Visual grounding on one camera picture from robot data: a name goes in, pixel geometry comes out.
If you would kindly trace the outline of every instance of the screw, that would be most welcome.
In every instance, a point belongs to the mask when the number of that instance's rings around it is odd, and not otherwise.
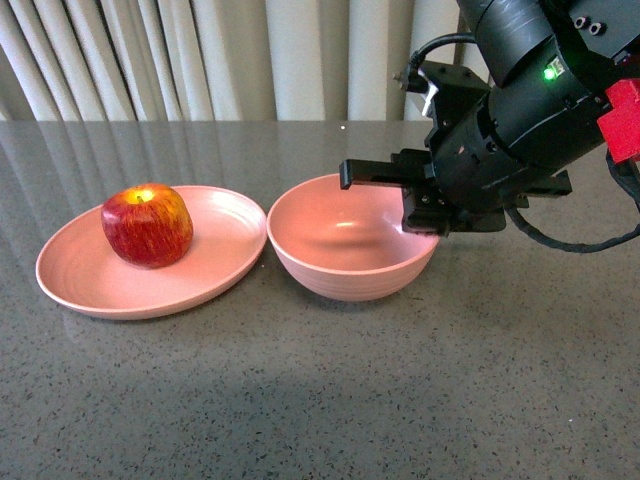
[[[573,26],[578,30],[581,30],[583,28],[587,28],[589,26],[589,23],[589,17],[578,17],[573,22]]]
[[[589,27],[589,33],[593,36],[601,35],[604,33],[606,26],[604,23],[596,22],[592,23]]]

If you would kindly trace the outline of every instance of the curtain fold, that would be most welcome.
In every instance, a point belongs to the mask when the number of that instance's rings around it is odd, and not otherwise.
[[[459,24],[455,0],[0,0],[0,120],[416,120],[392,76]],[[457,48],[430,58],[488,79]]]

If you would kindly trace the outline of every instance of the green light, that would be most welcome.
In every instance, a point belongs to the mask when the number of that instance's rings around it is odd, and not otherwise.
[[[552,67],[547,67],[544,69],[543,76],[545,80],[555,80],[558,74]]]

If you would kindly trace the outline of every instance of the cable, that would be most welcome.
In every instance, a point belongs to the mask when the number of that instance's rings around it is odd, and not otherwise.
[[[635,164],[630,163],[631,161],[623,162],[620,164],[615,164],[611,157],[611,153],[607,151],[607,166],[609,167],[609,173],[613,177],[613,179],[622,187],[622,189],[629,194],[631,198],[633,198],[636,207],[640,210],[640,179],[637,175],[637,167]],[[629,240],[633,240],[634,238],[640,237],[640,223],[636,226],[634,230],[629,233],[626,233],[620,237],[614,237],[609,240],[606,240],[602,243],[596,244],[585,244],[585,243],[567,243],[562,242],[560,240],[553,239],[536,227],[531,225],[524,217],[520,214],[515,206],[510,206],[505,208],[507,215],[511,218],[511,221],[518,227],[522,232],[527,234],[530,238],[535,240],[536,242],[549,247],[555,248],[557,250],[562,250],[564,252],[571,253],[595,253],[601,252],[611,247],[615,247],[622,243],[628,242]]]
[[[412,70],[417,70],[431,51],[451,43],[476,43],[476,38],[471,33],[450,33],[434,38],[413,52],[409,60],[409,67]]]

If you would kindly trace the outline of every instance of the pink plate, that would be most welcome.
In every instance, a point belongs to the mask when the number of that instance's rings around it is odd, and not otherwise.
[[[216,187],[174,187],[194,226],[187,254],[149,270],[118,257],[102,231],[100,206],[62,227],[43,247],[36,277],[60,304],[93,317],[140,320],[204,303],[235,285],[264,248],[264,211],[253,200]]]

